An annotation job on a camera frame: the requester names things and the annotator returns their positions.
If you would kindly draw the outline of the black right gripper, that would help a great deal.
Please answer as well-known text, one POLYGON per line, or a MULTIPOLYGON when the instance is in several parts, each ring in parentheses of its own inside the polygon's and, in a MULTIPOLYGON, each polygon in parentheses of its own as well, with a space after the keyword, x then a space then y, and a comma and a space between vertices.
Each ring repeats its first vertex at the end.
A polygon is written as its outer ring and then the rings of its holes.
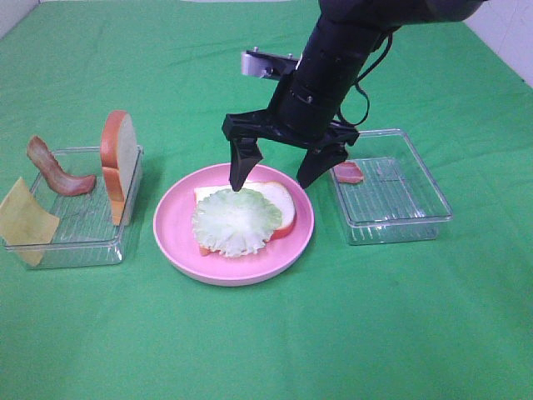
POLYGON ((296 174, 302 188, 308 188, 329 169, 345 162, 347 150, 341 143, 353 145, 359 132, 333 121, 342 100, 330 88, 322 93, 306 87, 294 71, 282 76, 267 108, 227 114, 222 131, 230 143, 232 190, 239 192, 252 169, 263 159, 258 138, 299 148, 321 148, 308 150, 303 158, 296 174))

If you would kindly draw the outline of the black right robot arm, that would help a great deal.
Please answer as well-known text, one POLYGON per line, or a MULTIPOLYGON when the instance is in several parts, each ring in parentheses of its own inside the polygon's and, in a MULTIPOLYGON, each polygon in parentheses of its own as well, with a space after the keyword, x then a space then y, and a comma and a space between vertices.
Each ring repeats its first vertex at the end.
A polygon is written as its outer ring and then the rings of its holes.
POLYGON ((341 104, 361 79, 369 55, 404 25, 459 22, 479 1, 321 1, 321 15, 299 59, 256 49, 242 54, 242 72, 275 79, 268 107, 228 114, 222 124, 231 148, 229 182, 242 188, 262 160, 265 138, 306 149, 296 178, 302 188, 347 158, 355 126, 341 117, 341 104))

